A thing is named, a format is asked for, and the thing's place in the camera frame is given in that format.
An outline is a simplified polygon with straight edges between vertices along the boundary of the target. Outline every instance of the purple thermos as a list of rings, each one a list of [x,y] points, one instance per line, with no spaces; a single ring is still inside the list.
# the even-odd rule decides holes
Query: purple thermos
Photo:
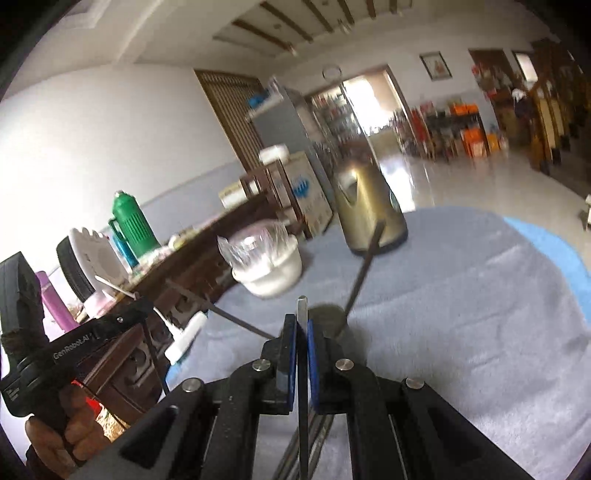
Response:
[[[43,305],[45,305],[45,308],[51,314],[53,319],[64,332],[69,332],[70,330],[75,329],[78,324],[72,318],[72,314],[57,294],[56,289],[53,288],[47,274],[44,271],[40,271],[35,273],[35,275],[41,283],[41,299]]]

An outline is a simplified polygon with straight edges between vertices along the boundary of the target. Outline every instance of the green bottle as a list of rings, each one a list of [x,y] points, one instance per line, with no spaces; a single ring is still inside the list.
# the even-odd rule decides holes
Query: green bottle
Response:
[[[134,197],[122,190],[115,193],[113,215],[121,235],[137,258],[160,247]],[[115,222],[110,221],[109,224],[115,230]]]

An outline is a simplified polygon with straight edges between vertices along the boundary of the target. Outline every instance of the clear plastic wrap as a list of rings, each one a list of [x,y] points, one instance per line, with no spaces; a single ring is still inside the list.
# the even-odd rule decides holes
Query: clear plastic wrap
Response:
[[[219,236],[217,245],[228,264],[238,272],[271,271],[290,249],[289,234],[277,220],[261,220],[235,233],[230,240]]]

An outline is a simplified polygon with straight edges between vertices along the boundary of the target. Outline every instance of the tiled floor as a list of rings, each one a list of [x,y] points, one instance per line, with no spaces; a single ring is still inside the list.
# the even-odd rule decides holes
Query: tiled floor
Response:
[[[591,268],[591,229],[585,232],[581,220],[584,200],[532,170],[524,155],[497,154],[475,164],[466,158],[447,164],[400,156],[382,159],[380,164],[404,212],[462,205],[514,217],[559,235]]]

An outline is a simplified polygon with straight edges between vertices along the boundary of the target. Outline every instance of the framed picture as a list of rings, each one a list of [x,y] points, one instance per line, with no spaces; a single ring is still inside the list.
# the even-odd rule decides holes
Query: framed picture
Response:
[[[447,80],[452,78],[452,73],[449,71],[447,63],[443,60],[440,51],[423,53],[419,56],[421,57],[423,65],[425,65],[431,80]]]

